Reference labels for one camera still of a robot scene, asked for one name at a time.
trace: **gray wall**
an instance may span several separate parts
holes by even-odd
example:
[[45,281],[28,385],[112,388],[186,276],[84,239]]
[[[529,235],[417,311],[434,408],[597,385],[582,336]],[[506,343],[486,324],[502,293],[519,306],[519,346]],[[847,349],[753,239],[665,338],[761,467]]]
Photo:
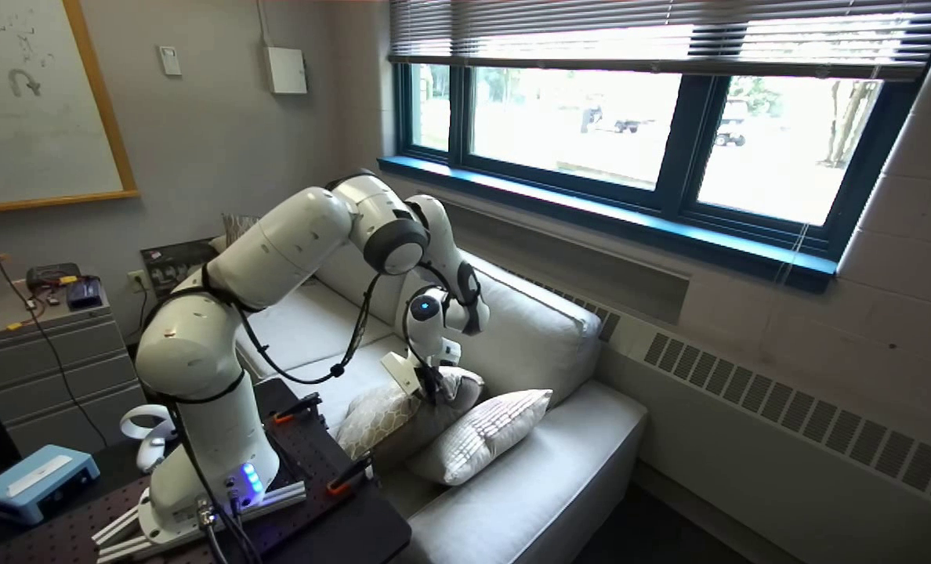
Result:
[[[351,9],[359,11],[358,19],[347,19],[354,24],[341,24],[341,41],[359,51],[358,56],[347,56],[354,63],[345,65],[345,85],[354,91],[347,104],[358,104],[358,114],[347,114],[345,124],[347,134],[372,139],[372,149],[345,146],[345,163],[386,155],[392,132],[388,85],[380,80],[386,78],[386,5],[380,0],[347,0],[347,11]],[[597,286],[591,280],[612,276],[614,270],[581,273],[581,262],[585,262],[581,255],[647,265],[670,276],[674,286],[688,280],[678,319],[655,319],[658,326],[713,351],[723,351],[813,399],[834,402],[931,445],[931,78],[881,175],[842,273],[827,293],[799,293],[774,281],[755,281],[655,249],[601,239],[581,225],[490,207],[486,200],[460,196],[439,186],[403,182],[396,175],[392,182],[403,190],[434,190],[456,204],[460,215],[458,235],[460,241],[478,243],[480,255],[514,270],[540,273],[556,286],[566,286],[590,302],[633,316],[651,316],[648,306],[639,305],[651,302],[655,287],[637,286],[633,280],[628,280],[628,286]],[[655,432],[648,437],[651,445],[647,447],[647,457],[688,489],[736,511],[734,517],[746,526],[774,535],[774,541],[808,560],[842,560],[842,554],[847,560],[854,560],[854,554],[886,554],[886,560],[905,554],[911,554],[911,560],[931,557],[931,533],[923,535],[929,538],[926,544],[911,544],[911,535],[931,526],[931,500],[923,496],[902,491],[892,481],[879,481],[879,477],[854,467],[836,471],[836,462],[827,453],[808,457],[807,445],[789,441],[787,437],[767,438],[755,421],[744,418],[723,423],[718,403],[700,410],[688,394],[661,393],[665,382],[644,369],[619,361],[612,369],[619,382],[628,378],[628,388],[648,388]],[[761,474],[774,465],[749,465],[774,457],[804,462],[804,471],[816,467],[816,474],[808,471],[807,477],[813,478],[799,481],[797,474],[778,467],[779,474],[767,478]],[[779,508],[753,511],[753,497],[779,497]],[[824,520],[827,511],[840,503],[854,511]]]
[[[56,259],[99,273],[134,338],[139,293],[125,273],[142,265],[142,249],[217,235],[224,212],[257,215],[337,175],[333,5],[263,4],[272,43],[304,51],[310,96],[271,94],[253,0],[80,0],[142,193],[0,212],[14,276]],[[157,43],[183,51],[186,78],[159,73]]]

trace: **black frame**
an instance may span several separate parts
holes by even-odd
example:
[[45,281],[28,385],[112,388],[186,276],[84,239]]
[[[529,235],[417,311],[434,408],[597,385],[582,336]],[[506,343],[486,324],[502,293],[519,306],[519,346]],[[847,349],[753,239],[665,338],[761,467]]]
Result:
[[840,259],[872,196],[881,167],[909,115],[914,91],[923,85],[923,80],[883,80],[824,225],[804,225],[804,221],[771,218],[760,212],[709,207],[696,200],[704,175],[704,163],[715,146],[718,123],[727,104],[729,75],[681,78],[678,111],[674,111],[670,139],[665,146],[665,163],[661,163],[655,190],[633,190],[628,186],[612,186],[599,180],[474,157],[471,155],[474,70],[464,63],[441,63],[441,65],[449,65],[450,73],[450,132],[449,132],[444,155],[411,145],[411,111],[413,111],[411,61],[392,61],[396,114],[398,114],[396,149],[402,157],[417,157],[429,163],[444,163],[450,169],[514,180],[556,193],[569,193],[569,196],[582,196],[582,200],[620,207],[620,211],[637,211],[637,212],[661,215],[682,225],[702,225],[713,232],[723,232],[723,235],[736,235],[736,239],[749,239],[774,249],[799,243],[797,252],[816,255],[824,259]]

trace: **white couch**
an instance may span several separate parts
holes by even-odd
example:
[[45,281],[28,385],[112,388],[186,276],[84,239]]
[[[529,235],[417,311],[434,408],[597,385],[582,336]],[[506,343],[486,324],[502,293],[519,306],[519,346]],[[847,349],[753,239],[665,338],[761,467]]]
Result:
[[[490,302],[480,336],[456,336],[460,367],[486,378],[483,394],[556,388],[546,421],[506,457],[464,487],[420,478],[411,465],[380,474],[388,500],[409,517],[413,544],[403,560],[573,560],[585,538],[624,497],[647,408],[597,378],[597,313],[471,258]],[[328,373],[341,357],[369,265],[341,249],[316,280],[253,316],[253,333],[278,367],[304,378]],[[347,403],[392,388],[380,357],[403,351],[398,336],[413,276],[386,276],[369,302],[369,324],[345,377],[299,394],[321,393],[328,432]],[[272,369],[238,336],[238,353],[257,378]]]

